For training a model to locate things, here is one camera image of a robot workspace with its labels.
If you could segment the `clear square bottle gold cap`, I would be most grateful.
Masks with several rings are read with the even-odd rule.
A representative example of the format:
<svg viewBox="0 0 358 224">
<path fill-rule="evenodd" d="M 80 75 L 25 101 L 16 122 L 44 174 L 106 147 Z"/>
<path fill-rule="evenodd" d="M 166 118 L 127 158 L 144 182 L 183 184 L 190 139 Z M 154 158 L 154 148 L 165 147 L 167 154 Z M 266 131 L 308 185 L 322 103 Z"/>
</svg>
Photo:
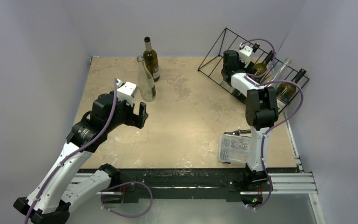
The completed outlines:
<svg viewBox="0 0 358 224">
<path fill-rule="evenodd" d="M 256 43 L 254 45 L 249 45 L 249 46 L 253 48 L 253 53 L 255 53 L 258 50 L 260 45 L 258 43 Z M 226 87 L 225 88 L 230 93 L 234 92 L 234 88 L 231 86 L 230 75 L 234 74 L 234 72 L 236 72 L 236 71 L 247 71 L 251 67 L 250 63 L 249 63 L 248 67 L 244 68 L 244 64 L 240 61 L 238 52 L 239 52 L 239 50 L 238 51 L 227 50 L 227 51 L 224 51 L 224 56 L 223 56 L 224 62 L 223 62 L 223 69 L 221 72 L 222 72 L 222 75 L 223 75 L 223 72 L 225 72 L 225 74 L 226 74 L 226 77 L 225 77 Z"/>
</svg>

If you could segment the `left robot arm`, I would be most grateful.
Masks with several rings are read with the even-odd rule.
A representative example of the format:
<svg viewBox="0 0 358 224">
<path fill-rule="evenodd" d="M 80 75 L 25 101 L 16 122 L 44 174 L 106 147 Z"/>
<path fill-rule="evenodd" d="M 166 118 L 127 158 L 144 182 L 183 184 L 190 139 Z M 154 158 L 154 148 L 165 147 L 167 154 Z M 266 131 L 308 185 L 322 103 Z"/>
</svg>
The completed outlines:
<svg viewBox="0 0 358 224">
<path fill-rule="evenodd" d="M 146 103 L 134 113 L 133 94 L 111 91 L 99 95 L 90 111 L 72 126 L 57 160 L 37 188 L 19 197 L 14 208 L 25 223 L 64 224 L 75 209 L 98 191 L 122 190 L 121 172 L 110 164 L 101 165 L 88 179 L 74 188 L 69 184 L 81 166 L 120 125 L 143 128 L 148 118 Z"/>
</svg>

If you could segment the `clear glass bottle short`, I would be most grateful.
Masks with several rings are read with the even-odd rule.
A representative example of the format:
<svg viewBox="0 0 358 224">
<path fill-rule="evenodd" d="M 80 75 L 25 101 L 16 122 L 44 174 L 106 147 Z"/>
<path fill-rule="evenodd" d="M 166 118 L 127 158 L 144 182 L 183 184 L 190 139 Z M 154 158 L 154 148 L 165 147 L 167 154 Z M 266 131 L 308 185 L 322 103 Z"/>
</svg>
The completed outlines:
<svg viewBox="0 0 358 224">
<path fill-rule="evenodd" d="M 275 66 L 272 72 L 268 75 L 266 82 L 276 81 L 292 63 L 292 59 L 286 58 L 279 66 Z"/>
</svg>

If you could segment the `clear plastic screw box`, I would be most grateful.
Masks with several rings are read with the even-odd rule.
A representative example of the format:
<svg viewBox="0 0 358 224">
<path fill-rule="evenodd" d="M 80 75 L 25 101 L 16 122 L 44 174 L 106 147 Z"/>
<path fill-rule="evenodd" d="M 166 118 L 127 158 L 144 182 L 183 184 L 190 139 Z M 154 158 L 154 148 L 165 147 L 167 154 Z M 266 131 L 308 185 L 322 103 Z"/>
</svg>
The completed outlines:
<svg viewBox="0 0 358 224">
<path fill-rule="evenodd" d="M 249 156 L 250 140 L 251 138 L 248 136 L 222 134 L 220 136 L 218 161 L 245 166 Z"/>
</svg>

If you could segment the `tall clear glass bottle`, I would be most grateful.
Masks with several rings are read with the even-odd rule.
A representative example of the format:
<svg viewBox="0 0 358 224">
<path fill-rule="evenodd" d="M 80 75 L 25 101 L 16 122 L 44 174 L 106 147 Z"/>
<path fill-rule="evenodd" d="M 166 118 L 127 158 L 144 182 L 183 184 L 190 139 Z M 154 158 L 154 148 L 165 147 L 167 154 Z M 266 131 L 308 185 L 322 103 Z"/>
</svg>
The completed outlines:
<svg viewBox="0 0 358 224">
<path fill-rule="evenodd" d="M 145 65 L 145 59 L 142 55 L 137 56 L 138 62 L 138 88 L 141 97 L 146 102 L 151 102 L 156 97 L 155 83 L 152 74 Z"/>
</svg>

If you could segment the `dark green bottle front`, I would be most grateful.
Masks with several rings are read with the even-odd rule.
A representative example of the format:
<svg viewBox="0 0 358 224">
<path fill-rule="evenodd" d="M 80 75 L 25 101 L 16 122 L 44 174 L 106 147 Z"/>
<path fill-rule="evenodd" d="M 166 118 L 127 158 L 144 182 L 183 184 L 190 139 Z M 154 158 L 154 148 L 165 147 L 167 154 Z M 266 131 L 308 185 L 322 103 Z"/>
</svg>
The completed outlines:
<svg viewBox="0 0 358 224">
<path fill-rule="evenodd" d="M 307 70 L 300 69 L 298 73 L 293 77 L 291 82 L 298 83 L 300 79 L 307 73 Z M 282 83 L 277 89 L 277 97 L 284 103 L 288 103 L 289 100 L 296 93 L 297 87 L 293 84 Z"/>
</svg>

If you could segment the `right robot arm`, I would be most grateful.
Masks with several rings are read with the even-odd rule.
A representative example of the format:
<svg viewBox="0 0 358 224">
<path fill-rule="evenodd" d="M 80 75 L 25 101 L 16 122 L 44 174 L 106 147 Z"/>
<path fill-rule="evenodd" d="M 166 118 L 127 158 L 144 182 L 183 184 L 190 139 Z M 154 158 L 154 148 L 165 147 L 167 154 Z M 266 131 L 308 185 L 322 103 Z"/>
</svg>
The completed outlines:
<svg viewBox="0 0 358 224">
<path fill-rule="evenodd" d="M 245 117 L 251 130 L 249 156 L 242 182 L 249 190 L 268 179 L 267 150 L 271 128 L 278 120 L 276 91 L 262 87 L 247 75 L 240 65 L 240 54 L 235 50 L 223 52 L 223 81 L 246 97 Z"/>
</svg>

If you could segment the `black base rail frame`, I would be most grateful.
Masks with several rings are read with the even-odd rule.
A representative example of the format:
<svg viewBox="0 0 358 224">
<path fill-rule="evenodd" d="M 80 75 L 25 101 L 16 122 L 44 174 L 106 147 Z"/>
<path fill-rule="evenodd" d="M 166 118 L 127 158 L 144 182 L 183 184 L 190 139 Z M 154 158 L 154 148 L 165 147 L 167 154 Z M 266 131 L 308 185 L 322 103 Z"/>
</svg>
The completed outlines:
<svg viewBox="0 0 358 224">
<path fill-rule="evenodd" d="M 139 199 L 207 199 L 259 205 L 268 194 L 317 192 L 313 174 L 299 168 L 268 168 L 271 180 L 242 182 L 244 168 L 121 168 L 115 170 L 105 192 L 107 203 L 137 203 Z M 145 187 L 150 188 L 150 195 Z"/>
</svg>

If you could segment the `dark green bottle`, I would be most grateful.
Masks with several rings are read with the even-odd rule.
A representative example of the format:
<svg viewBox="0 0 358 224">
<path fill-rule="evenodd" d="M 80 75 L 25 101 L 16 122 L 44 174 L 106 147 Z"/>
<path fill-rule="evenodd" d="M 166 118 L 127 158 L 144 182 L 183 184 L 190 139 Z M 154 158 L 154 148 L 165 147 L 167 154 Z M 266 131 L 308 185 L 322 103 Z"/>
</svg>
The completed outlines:
<svg viewBox="0 0 358 224">
<path fill-rule="evenodd" d="M 307 73 L 307 70 L 300 69 L 298 73 L 293 77 L 291 82 L 298 83 L 300 79 Z M 289 100 L 296 93 L 297 87 L 293 84 L 282 83 L 277 89 L 277 97 L 284 103 L 288 103 Z"/>
<path fill-rule="evenodd" d="M 261 63 L 257 63 L 251 68 L 249 73 L 256 76 L 262 75 L 264 72 L 266 72 L 267 65 L 273 59 L 273 57 L 274 52 L 271 50 Z"/>
</svg>

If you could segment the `black pliers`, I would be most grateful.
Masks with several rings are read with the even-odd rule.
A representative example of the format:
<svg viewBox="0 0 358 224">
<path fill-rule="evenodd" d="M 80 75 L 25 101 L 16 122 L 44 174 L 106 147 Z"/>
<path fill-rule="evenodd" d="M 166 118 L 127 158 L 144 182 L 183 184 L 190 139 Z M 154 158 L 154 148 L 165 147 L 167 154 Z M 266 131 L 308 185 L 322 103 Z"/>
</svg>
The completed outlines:
<svg viewBox="0 0 358 224">
<path fill-rule="evenodd" d="M 245 134 L 251 134 L 251 130 L 250 129 L 237 129 L 237 130 L 230 131 L 230 132 L 224 132 L 224 134 L 241 136 L 241 135 L 245 135 Z"/>
</svg>

